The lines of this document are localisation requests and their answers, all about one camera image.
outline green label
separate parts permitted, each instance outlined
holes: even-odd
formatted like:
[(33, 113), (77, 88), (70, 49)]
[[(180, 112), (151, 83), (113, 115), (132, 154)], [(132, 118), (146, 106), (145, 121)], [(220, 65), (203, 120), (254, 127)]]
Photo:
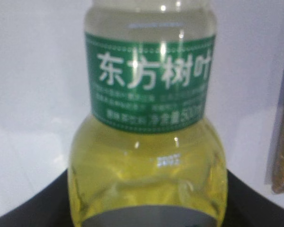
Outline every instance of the green label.
[(92, 113), (124, 131), (162, 133), (203, 117), (214, 36), (139, 43), (86, 34)]
[(202, 212), (177, 206), (138, 206), (107, 211), (82, 223), (82, 227), (216, 227)]

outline white wall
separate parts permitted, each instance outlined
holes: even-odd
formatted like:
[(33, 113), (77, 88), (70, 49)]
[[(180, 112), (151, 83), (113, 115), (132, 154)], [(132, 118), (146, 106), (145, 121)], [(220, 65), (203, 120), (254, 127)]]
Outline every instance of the white wall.
[[(89, 111), (83, 40), (89, 5), (0, 0), (0, 215), (67, 166), (71, 138)], [(207, 115), (230, 170), (284, 207), (268, 177), (282, 110), (284, 0), (215, 0), (213, 6), (219, 33)]]

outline bottle shoulder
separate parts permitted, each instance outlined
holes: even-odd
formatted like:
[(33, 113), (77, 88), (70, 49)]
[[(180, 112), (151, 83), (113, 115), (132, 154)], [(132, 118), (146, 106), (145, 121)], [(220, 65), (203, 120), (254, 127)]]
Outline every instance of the bottle shoulder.
[(73, 141), (73, 149), (87, 150), (101, 147), (101, 150), (111, 149), (123, 152), (152, 150), (149, 153), (174, 153), (180, 150), (214, 150), (223, 153), (219, 136), (207, 119), (182, 130), (158, 133), (138, 134), (111, 128), (92, 115), (89, 115), (78, 129)]
[(169, 42), (195, 40), (216, 33), (216, 18), (210, 9), (181, 12), (131, 12), (92, 7), (85, 17), (85, 31), (123, 41)]

